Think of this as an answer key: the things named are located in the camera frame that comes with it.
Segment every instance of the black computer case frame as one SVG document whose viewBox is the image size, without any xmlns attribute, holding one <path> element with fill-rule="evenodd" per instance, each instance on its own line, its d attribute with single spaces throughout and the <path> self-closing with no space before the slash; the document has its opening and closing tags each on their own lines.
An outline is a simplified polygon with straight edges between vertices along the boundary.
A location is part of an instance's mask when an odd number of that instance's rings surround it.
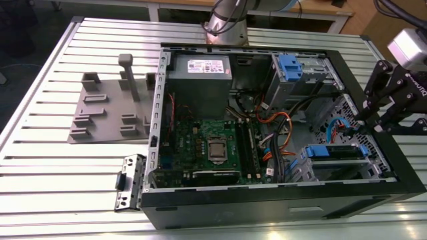
<svg viewBox="0 0 427 240">
<path fill-rule="evenodd" d="M 163 44 L 182 53 L 206 44 Z M 244 47 L 274 50 L 274 47 Z M 358 110 L 366 96 L 358 80 L 338 51 L 286 48 L 287 51 L 308 51 L 326 54 L 346 87 Z M 372 132 L 382 153 L 394 170 L 396 182 L 368 184 L 326 184 L 314 186 L 283 186 L 278 188 L 228 189 L 142 194 L 142 210 L 158 229 L 180 229 L 226 225 L 259 224 L 315 219 L 351 217 L 374 207 L 400 201 L 426 192 L 426 187 L 411 167 L 394 137 Z"/>
</svg>

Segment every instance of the gray plastic holder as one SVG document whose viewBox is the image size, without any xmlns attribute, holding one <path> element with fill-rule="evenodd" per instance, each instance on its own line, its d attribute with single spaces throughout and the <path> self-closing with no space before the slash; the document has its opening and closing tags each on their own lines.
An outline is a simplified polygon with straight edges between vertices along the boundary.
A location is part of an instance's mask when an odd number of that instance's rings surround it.
<svg viewBox="0 0 427 240">
<path fill-rule="evenodd" d="M 122 54 L 119 64 L 126 79 L 100 80 L 96 72 L 83 74 L 70 144 L 148 139 L 154 91 L 147 78 L 134 78 L 132 55 Z"/>
</svg>

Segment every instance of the aluminum extrusion table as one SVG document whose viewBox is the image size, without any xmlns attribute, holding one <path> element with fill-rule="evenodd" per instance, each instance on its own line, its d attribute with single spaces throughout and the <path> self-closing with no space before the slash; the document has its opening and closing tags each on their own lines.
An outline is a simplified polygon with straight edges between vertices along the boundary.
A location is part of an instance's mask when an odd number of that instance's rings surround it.
<svg viewBox="0 0 427 240">
<path fill-rule="evenodd" d="M 204 43 L 198 25 L 75 18 L 0 135 L 0 237 L 71 235 L 106 239 L 420 239 L 427 236 L 427 194 L 347 219 L 156 231 L 143 213 L 114 213 L 123 157 L 147 154 L 144 141 L 67 144 L 84 72 L 118 79 L 118 55 L 134 55 L 134 73 L 158 67 L 160 42 Z M 338 50 L 362 85 L 382 58 L 370 41 L 270 29 L 248 30 L 252 46 Z M 427 138 L 395 137 L 427 184 Z"/>
</svg>

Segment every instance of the white label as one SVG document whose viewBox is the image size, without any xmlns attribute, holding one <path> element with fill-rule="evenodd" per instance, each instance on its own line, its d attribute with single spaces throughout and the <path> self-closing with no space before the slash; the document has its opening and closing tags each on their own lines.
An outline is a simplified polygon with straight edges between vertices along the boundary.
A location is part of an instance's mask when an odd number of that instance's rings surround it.
<svg viewBox="0 0 427 240">
<path fill-rule="evenodd" d="M 268 109 L 268 104 L 267 103 L 262 102 L 260 106 L 262 106 L 263 109 L 266 109 L 266 110 Z"/>
<path fill-rule="evenodd" d="M 274 176 L 275 175 L 275 170 L 272 168 L 267 168 L 266 174 L 268 176 Z"/>
<path fill-rule="evenodd" d="M 223 74 L 224 65 L 222 60 L 190 60 L 188 73 Z"/>
</svg>

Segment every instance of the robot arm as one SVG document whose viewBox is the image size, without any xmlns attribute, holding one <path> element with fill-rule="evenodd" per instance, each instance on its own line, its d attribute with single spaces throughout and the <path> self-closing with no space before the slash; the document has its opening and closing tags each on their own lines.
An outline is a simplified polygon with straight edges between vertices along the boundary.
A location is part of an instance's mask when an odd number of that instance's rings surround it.
<svg viewBox="0 0 427 240">
<path fill-rule="evenodd" d="M 247 14 L 254 11 L 280 11 L 298 0 L 218 0 L 211 19 L 202 25 L 207 40 L 218 45 L 243 45 L 248 41 Z"/>
<path fill-rule="evenodd" d="M 379 2 L 391 12 L 379 7 Z M 364 108 L 355 119 L 366 121 L 384 106 L 383 100 L 390 99 L 391 107 L 374 124 L 364 126 L 364 130 L 427 136 L 424 117 L 412 126 L 399 124 L 412 114 L 427 114 L 427 21 L 410 15 L 390 0 L 374 0 L 374 3 L 380 13 L 406 20 L 418 29 L 404 29 L 388 44 L 399 64 L 394 66 L 386 60 L 378 61 L 364 88 Z"/>
</svg>

